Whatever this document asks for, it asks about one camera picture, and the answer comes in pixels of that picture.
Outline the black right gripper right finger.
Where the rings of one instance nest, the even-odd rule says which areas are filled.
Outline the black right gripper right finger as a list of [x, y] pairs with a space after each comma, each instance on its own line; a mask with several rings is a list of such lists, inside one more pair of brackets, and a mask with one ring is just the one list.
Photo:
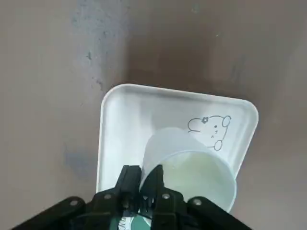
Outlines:
[[141, 187], [141, 215], [152, 230], [249, 230], [250, 227], [209, 199], [183, 195], [165, 187], [162, 165], [156, 166]]

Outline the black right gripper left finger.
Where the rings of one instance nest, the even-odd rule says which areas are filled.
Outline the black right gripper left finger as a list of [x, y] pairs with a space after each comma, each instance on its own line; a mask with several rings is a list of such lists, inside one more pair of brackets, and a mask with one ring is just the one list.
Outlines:
[[98, 192], [86, 203], [70, 196], [45, 209], [16, 230], [116, 230], [122, 217], [139, 210], [141, 168], [124, 165], [113, 188]]

